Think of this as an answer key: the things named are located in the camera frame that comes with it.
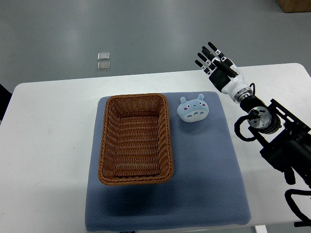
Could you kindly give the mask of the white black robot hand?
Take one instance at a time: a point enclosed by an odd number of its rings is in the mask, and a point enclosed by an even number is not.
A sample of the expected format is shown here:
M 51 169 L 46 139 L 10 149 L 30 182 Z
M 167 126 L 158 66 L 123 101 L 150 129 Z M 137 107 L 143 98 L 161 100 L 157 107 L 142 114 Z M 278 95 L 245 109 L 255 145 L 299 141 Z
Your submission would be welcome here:
M 209 80 L 217 90 L 223 94 L 228 94 L 233 101 L 242 101 L 251 96 L 251 88 L 244 82 L 244 76 L 240 69 L 227 58 L 212 42 L 208 46 L 215 55 L 205 46 L 202 46 L 202 53 L 197 53 L 198 57 L 209 67 L 215 68 L 211 71 L 200 61 L 195 63 L 209 76 Z

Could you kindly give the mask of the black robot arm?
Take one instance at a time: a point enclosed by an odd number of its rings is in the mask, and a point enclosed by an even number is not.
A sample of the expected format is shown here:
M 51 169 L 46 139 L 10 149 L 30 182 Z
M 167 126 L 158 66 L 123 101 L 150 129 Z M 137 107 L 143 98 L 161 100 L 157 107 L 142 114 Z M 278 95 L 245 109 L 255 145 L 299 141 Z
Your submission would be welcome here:
M 276 170 L 284 173 L 288 184 L 295 184 L 298 174 L 311 184 L 310 127 L 276 100 L 266 105 L 255 95 L 255 84 L 247 85 L 240 69 L 211 42 L 197 54 L 195 63 L 214 87 L 230 96 L 245 115 L 234 124 L 235 135 L 245 142 L 258 141 L 261 156 Z

